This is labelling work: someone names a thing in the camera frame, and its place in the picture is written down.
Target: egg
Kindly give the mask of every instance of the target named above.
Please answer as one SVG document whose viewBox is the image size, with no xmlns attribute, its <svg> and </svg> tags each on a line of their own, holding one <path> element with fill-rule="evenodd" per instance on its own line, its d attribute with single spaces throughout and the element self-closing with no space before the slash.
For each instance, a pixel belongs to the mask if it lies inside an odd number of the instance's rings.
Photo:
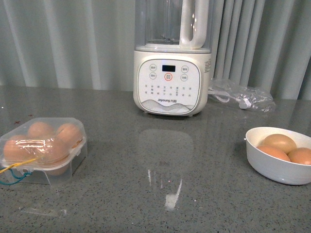
<svg viewBox="0 0 311 233">
<path fill-rule="evenodd" d="M 311 165 L 311 149 L 300 147 L 288 154 L 289 159 L 296 164 Z"/>
<path fill-rule="evenodd" d="M 51 175 L 51 176 L 60 176 L 60 175 L 64 174 L 68 170 L 69 166 L 70 166 L 70 164 L 66 164 L 65 166 L 63 166 L 61 168 L 58 168 L 58 169 L 55 169 L 55 170 L 46 171 L 46 174 Z"/>
<path fill-rule="evenodd" d="M 72 123 L 61 125 L 56 131 L 56 138 L 62 140 L 70 148 L 75 148 L 82 141 L 80 128 Z"/>
<path fill-rule="evenodd" d="M 296 143 L 290 137 L 279 133 L 267 136 L 261 145 L 279 148 L 285 154 L 297 148 Z"/>
<path fill-rule="evenodd" d="M 37 162 L 49 164 L 49 166 L 69 155 L 68 146 L 63 141 L 54 138 L 37 140 L 35 150 L 38 158 Z"/>
<path fill-rule="evenodd" d="M 51 135 L 54 133 L 54 128 L 48 123 L 38 121 L 32 124 L 28 129 L 28 137 L 37 139 Z"/>
<path fill-rule="evenodd" d="M 287 154 L 285 154 L 285 152 L 283 152 L 279 148 L 275 148 L 275 147 L 267 146 L 267 145 L 261 145 L 261 146 L 258 146 L 257 149 L 275 158 L 282 159 L 288 162 L 291 161 L 289 157 L 287 156 Z"/>
<path fill-rule="evenodd" d="M 15 135 L 6 141 L 3 156 L 6 161 L 23 162 L 35 157 L 31 150 L 32 143 L 26 135 Z"/>
</svg>

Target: countertop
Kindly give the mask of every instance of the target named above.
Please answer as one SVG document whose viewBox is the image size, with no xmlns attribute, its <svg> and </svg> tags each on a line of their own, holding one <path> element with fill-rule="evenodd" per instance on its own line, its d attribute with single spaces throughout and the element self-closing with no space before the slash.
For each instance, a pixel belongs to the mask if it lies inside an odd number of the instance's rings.
<svg viewBox="0 0 311 233">
<path fill-rule="evenodd" d="M 258 113 L 208 100 L 199 114 L 172 117 L 142 112 L 132 95 L 0 86 L 1 135 L 36 117 L 74 117 L 88 150 L 65 184 L 1 185 L 1 232 L 311 231 L 311 183 L 260 175 L 244 139 L 259 126 L 311 136 L 311 101 Z"/>
</svg>

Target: soymilk maker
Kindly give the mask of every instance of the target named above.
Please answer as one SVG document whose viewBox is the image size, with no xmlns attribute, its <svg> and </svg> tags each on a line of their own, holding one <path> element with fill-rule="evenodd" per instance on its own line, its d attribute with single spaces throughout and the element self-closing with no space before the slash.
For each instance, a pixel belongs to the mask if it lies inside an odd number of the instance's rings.
<svg viewBox="0 0 311 233">
<path fill-rule="evenodd" d="M 134 101 L 143 111 L 192 116 L 207 102 L 209 0 L 136 0 Z"/>
</svg>

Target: plastic egg container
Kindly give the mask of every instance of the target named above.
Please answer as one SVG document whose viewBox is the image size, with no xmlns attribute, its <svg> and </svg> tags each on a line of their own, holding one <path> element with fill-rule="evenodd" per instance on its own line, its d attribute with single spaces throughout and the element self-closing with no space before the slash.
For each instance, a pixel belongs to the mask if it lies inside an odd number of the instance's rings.
<svg viewBox="0 0 311 233">
<path fill-rule="evenodd" d="M 17 176 L 32 173 L 24 182 L 60 184 L 86 157 L 86 133 L 74 118 L 34 118 L 3 135 L 0 152 L 2 167 L 26 162 L 13 168 Z"/>
</svg>

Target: button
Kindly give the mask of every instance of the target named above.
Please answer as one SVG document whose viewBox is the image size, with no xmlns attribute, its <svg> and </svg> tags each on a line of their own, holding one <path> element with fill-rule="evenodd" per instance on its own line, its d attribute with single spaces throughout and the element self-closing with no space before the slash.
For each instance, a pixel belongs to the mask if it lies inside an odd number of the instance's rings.
<svg viewBox="0 0 311 233">
<path fill-rule="evenodd" d="M 166 74 L 164 75 L 164 78 L 165 78 L 166 81 L 170 81 L 170 80 L 172 80 L 173 75 L 170 74 L 170 73 L 166 73 Z"/>
<path fill-rule="evenodd" d="M 188 71 L 189 71 L 188 66 L 182 66 L 182 67 L 181 67 L 181 72 L 187 73 Z"/>
<path fill-rule="evenodd" d="M 153 73 L 153 72 L 150 73 L 150 74 L 149 74 L 149 77 L 150 77 L 151 79 L 155 79 L 155 78 L 156 78 L 156 73 Z"/>
<path fill-rule="evenodd" d="M 187 74 L 183 74 L 180 76 L 181 81 L 187 81 L 188 80 L 188 75 Z"/>
<path fill-rule="evenodd" d="M 155 65 L 155 64 L 151 64 L 151 65 L 149 66 L 149 69 L 150 69 L 151 71 L 156 71 L 156 65 Z"/>
</svg>

